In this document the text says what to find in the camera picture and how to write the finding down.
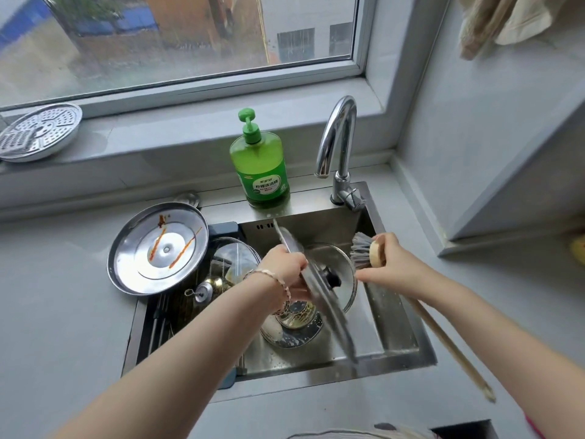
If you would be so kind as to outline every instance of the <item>countertop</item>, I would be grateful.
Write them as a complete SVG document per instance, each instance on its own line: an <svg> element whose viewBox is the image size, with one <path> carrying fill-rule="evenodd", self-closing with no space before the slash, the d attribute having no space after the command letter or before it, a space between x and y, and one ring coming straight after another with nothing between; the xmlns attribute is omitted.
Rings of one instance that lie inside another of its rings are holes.
<svg viewBox="0 0 585 439"><path fill-rule="evenodd" d="M368 182L386 229L407 249L585 366L585 268L570 257L567 237L439 259L389 167L354 169L352 176ZM291 187L327 182L297 177ZM203 205L234 201L242 192L210 191L203 198ZM121 226L149 204L31 219L0 229L0 437L47 435L120 377L136 301L111 285L106 256ZM490 419L499 438L534 438L514 400L446 320L434 315L486 376L497 404L483 398L429 333L436 366L213 403L191 437L284 438L328 428L371 429L383 421L435 428Z"/></svg>

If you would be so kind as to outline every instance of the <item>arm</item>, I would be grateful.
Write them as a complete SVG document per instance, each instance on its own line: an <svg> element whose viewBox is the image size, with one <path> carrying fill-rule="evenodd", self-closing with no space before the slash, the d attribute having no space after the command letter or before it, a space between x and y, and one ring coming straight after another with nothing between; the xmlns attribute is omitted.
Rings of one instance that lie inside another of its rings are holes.
<svg viewBox="0 0 585 439"><path fill-rule="evenodd" d="M358 271L440 311L547 439L584 438L585 370L552 351L469 288L448 279L386 234L386 266Z"/></svg>
<svg viewBox="0 0 585 439"><path fill-rule="evenodd" d="M280 245L268 252L260 268L291 286L306 262L302 254L287 253ZM297 290L293 299L306 296ZM221 380L285 299L274 279L250 275L98 396L55 438L187 437Z"/></svg>

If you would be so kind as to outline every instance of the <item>green dish soap bottle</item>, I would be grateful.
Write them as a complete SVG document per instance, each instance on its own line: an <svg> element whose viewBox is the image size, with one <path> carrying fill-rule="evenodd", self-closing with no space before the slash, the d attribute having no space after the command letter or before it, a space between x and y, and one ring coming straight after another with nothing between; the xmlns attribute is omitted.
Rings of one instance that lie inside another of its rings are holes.
<svg viewBox="0 0 585 439"><path fill-rule="evenodd" d="M245 122L243 136L232 143L229 155L236 167L246 199L255 208L272 208L289 199L289 181L284 164L282 140L272 132L260 131L252 122L253 109L238 113Z"/></svg>

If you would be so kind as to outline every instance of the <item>left forearm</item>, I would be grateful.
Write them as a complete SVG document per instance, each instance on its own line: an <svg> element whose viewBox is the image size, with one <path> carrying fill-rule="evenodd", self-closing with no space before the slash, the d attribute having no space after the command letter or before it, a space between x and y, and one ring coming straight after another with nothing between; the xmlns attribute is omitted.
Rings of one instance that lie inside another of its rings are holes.
<svg viewBox="0 0 585 439"><path fill-rule="evenodd" d="M279 287L274 279L253 274L228 290L55 437L186 437L278 306Z"/></svg>

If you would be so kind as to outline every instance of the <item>wooden brush handle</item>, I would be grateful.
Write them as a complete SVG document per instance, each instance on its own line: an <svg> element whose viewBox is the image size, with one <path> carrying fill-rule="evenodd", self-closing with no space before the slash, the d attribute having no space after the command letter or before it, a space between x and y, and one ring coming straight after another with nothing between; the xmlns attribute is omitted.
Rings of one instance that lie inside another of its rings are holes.
<svg viewBox="0 0 585 439"><path fill-rule="evenodd" d="M386 264L384 256L384 245L376 241L372 242L370 246L370 264L374 268L379 268ZM455 345L455 342L449 337L449 335L441 328L434 317L427 311L427 309L418 300L412 297L406 297L406 300L410 303L411 307L418 314L418 316L427 324L431 331L441 341L443 346L449 351L453 359L463 368L467 376L472 382L479 388L484 394L487 400L495 402L495 394L491 389L490 385L486 382L479 371L473 366L473 364L465 357L465 354Z"/></svg>

